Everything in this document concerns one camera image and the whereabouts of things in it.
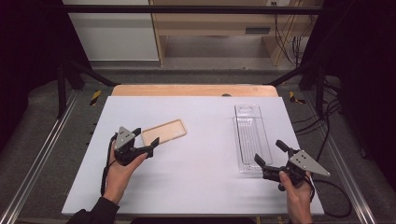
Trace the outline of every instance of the person's right hand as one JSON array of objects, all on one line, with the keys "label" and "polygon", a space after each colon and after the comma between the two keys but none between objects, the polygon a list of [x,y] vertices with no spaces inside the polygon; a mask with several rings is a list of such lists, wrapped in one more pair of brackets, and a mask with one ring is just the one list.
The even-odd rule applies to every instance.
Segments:
[{"label": "person's right hand", "polygon": [[311,217],[311,186],[304,182],[299,188],[295,188],[291,183],[289,176],[281,171],[279,172],[280,182],[288,195],[288,214],[291,223],[307,224],[312,223]]}]

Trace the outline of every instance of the gray floor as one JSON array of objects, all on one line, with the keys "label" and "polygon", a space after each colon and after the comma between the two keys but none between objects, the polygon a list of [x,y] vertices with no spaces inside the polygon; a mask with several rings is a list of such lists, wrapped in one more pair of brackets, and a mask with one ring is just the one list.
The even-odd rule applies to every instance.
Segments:
[{"label": "gray floor", "polygon": [[[257,38],[239,40],[240,48],[235,46],[237,39],[219,41],[221,37],[180,38],[171,42],[164,67],[144,65],[134,69],[124,67],[98,67],[97,71],[113,81],[121,83],[243,83],[262,84],[285,74],[292,64],[284,62],[281,67],[271,66],[261,41]],[[251,52],[253,47],[262,51]],[[76,106],[64,125],[57,143],[52,149],[45,165],[35,182],[32,191],[21,209],[19,223],[55,223],[64,222],[67,217],[61,214],[68,189],[73,184],[78,167],[92,137],[95,123],[100,117],[106,97],[112,88],[85,77],[87,84],[83,91],[78,91]],[[288,109],[290,120],[307,119],[313,115],[308,104],[290,101],[290,91],[296,98],[305,99],[312,92],[303,94],[297,88],[298,77],[277,87]],[[90,105],[93,93],[101,90],[102,94],[96,105]],[[335,97],[326,92],[325,100],[330,102]],[[7,208],[18,190],[31,164],[47,138],[56,121],[57,90],[56,83],[51,82],[31,92],[29,107],[21,123],[0,157],[0,212]],[[294,124],[295,130],[305,127],[311,121]],[[359,145],[342,113],[331,116],[331,135],[342,152],[347,166],[354,176],[365,201],[371,209],[377,223],[396,223],[395,192],[378,170],[374,161],[361,157]],[[322,142],[320,130],[309,134],[297,135],[300,147],[315,157]],[[326,180],[342,187],[343,183],[336,165],[326,147],[320,163],[332,176]],[[347,201],[339,191],[332,187],[317,184],[324,209],[333,214],[343,214],[347,210]],[[355,210],[348,217],[330,216],[314,217],[316,223],[361,223]],[[278,217],[264,217],[262,223],[278,223]]]}]

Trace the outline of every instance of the cabinet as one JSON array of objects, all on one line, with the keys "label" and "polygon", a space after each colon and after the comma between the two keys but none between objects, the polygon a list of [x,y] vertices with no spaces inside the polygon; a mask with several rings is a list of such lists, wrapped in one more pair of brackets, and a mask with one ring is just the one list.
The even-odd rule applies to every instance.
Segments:
[{"label": "cabinet", "polygon": [[[147,0],[63,0],[66,5],[148,5]],[[148,13],[69,13],[91,62],[158,61]]]},{"label": "cabinet", "polygon": [[[268,1],[149,0],[149,3],[153,6],[265,7]],[[321,6],[321,3],[319,0],[289,0],[290,7]],[[315,25],[315,17],[307,15],[152,14],[152,18],[161,63],[170,35],[261,35],[273,65],[278,65],[283,54],[280,46],[286,48],[293,36],[309,36]]]}]

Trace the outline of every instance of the clear plastic container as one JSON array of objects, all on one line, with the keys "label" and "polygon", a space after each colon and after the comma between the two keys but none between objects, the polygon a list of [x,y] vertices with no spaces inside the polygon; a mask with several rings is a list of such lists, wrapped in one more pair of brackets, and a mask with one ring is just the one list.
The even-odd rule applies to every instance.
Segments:
[{"label": "clear plastic container", "polygon": [[267,135],[258,105],[236,105],[235,139],[237,145],[239,171],[242,174],[261,175],[262,168],[254,161],[259,154],[266,165],[272,164]]}]

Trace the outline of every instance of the white board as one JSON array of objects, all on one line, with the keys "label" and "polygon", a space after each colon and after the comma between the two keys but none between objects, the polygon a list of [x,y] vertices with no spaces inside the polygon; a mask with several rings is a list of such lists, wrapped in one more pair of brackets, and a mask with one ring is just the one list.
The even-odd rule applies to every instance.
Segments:
[{"label": "white board", "polygon": [[[235,105],[259,105],[273,166],[288,156],[280,139],[299,148],[282,98],[278,97],[126,97],[106,101],[91,143],[64,205],[63,214],[91,210],[100,197],[110,137],[120,126],[146,130],[183,120],[187,135],[159,145],[154,157],[134,172],[119,214],[137,217],[210,217],[287,214],[286,192],[260,176],[239,173],[233,129]],[[141,136],[135,145],[143,146]],[[323,214],[315,197],[314,215]]]}]

